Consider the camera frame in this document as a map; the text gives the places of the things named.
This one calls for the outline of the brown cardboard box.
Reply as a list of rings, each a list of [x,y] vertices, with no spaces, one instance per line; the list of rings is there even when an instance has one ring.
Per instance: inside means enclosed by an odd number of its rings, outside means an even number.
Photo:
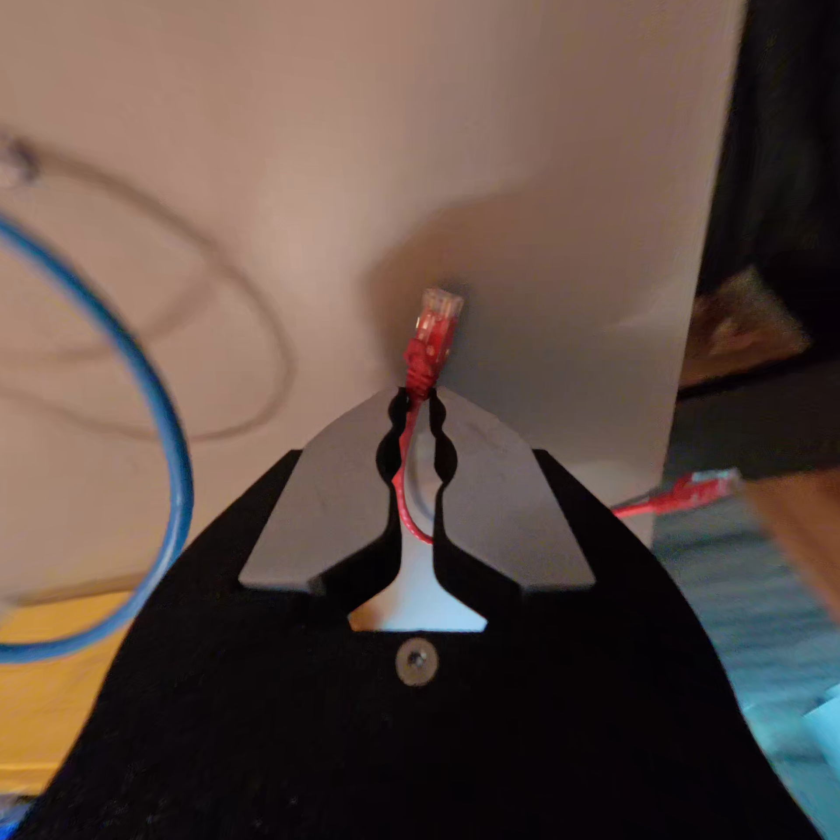
[[[749,266],[694,300],[679,389],[787,361],[811,345],[800,321]]]

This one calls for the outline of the wooden pillar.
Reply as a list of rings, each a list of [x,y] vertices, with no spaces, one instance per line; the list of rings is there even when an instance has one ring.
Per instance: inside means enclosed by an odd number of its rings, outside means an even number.
[[[742,494],[839,622],[839,468],[747,481]]]

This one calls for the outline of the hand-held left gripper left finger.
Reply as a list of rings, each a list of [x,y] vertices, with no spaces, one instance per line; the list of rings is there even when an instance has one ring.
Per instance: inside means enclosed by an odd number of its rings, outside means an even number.
[[[301,451],[239,582],[259,591],[375,596],[399,573],[404,390],[389,387],[326,426]]]

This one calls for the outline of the yellow plastic bin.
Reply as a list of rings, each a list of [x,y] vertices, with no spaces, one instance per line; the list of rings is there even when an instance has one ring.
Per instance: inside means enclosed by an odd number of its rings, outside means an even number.
[[[75,634],[100,622],[126,591],[21,605],[2,619],[2,642]],[[38,795],[51,782],[84,727],[127,630],[77,654],[1,667],[1,792]]]

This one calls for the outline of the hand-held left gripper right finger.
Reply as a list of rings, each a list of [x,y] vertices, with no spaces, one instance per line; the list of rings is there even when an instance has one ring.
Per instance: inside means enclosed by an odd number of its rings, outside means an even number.
[[[448,388],[429,407],[434,572],[453,596],[582,592],[595,575],[530,446]]]

